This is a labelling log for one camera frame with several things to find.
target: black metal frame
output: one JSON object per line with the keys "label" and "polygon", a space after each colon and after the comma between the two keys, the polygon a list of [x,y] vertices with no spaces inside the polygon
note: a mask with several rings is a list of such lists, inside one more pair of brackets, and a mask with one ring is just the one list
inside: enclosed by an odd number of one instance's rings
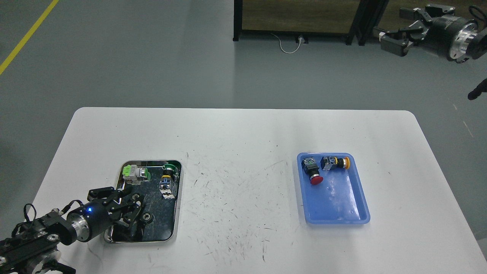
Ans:
{"label": "black metal frame", "polygon": [[326,37],[345,37],[345,43],[351,45],[355,36],[358,44],[363,46],[372,33],[375,26],[378,25],[389,0],[360,0],[354,21],[348,33],[322,33],[322,32],[299,32],[299,31],[271,31],[271,30],[243,30],[243,0],[234,0],[233,9],[233,41],[237,42],[242,33],[246,34],[286,34],[295,37],[303,35],[309,36],[326,36]]}
{"label": "black metal frame", "polygon": [[352,24],[353,32],[358,39],[358,45],[363,46],[371,36],[374,27],[379,25],[382,15],[386,10],[389,0],[361,0],[357,8],[354,23]]}

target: power outlet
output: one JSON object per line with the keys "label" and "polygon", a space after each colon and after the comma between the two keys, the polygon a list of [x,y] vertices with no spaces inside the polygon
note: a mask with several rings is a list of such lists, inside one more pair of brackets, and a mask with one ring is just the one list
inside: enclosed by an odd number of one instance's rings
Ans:
{"label": "power outlet", "polygon": [[306,38],[302,34],[300,34],[299,36],[296,36],[296,43],[301,43],[301,45],[307,44],[308,38]]}

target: yellow floor line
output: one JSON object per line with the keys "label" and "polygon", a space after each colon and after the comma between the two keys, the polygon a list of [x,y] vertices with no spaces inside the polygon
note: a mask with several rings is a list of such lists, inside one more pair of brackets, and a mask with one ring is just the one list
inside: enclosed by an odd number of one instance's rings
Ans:
{"label": "yellow floor line", "polygon": [[49,13],[53,10],[54,6],[56,6],[57,2],[59,0],[53,0],[51,4],[46,8],[46,10],[42,13],[42,15],[37,19],[37,21],[34,23],[34,25],[30,28],[30,30],[27,32],[27,34],[24,35],[22,40],[17,44],[17,46],[14,48],[14,50],[8,55],[7,59],[3,61],[3,63],[0,65],[0,75],[5,71],[5,69],[8,67],[10,62],[15,58],[15,56],[19,53],[19,51],[24,47],[24,45],[27,43],[27,41],[30,39],[32,34],[36,32],[37,28],[42,24],[44,19],[49,15]]}

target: white power cable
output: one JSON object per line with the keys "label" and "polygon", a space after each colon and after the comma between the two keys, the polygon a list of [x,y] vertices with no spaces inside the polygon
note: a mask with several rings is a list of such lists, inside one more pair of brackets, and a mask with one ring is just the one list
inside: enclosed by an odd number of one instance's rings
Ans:
{"label": "white power cable", "polygon": [[276,38],[279,40],[279,47],[281,47],[282,52],[287,53],[287,54],[292,54],[292,53],[295,53],[296,51],[298,51],[298,50],[300,49],[300,46],[301,46],[301,39],[299,39],[299,44],[298,44],[298,47],[297,47],[297,48],[296,48],[294,51],[292,51],[292,52],[287,52],[287,51],[285,51],[285,50],[283,50],[283,49],[282,49],[281,39],[280,39],[279,37],[277,37],[277,35],[275,35],[275,34],[273,34],[273,33],[271,33],[271,34],[272,34],[272,35],[274,35],[274,36],[275,36],[275,37],[276,37]]}

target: gray floor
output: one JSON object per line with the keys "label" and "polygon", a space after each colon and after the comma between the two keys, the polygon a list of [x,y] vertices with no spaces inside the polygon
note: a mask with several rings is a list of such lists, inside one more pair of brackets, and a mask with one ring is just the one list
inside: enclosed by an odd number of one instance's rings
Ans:
{"label": "gray floor", "polygon": [[[0,1],[2,60],[49,2]],[[286,55],[272,36],[232,42],[232,23],[232,1],[60,1],[0,76],[0,237],[83,106],[409,110],[474,235],[487,236],[487,95],[467,100],[487,57],[457,65],[336,39]]]}

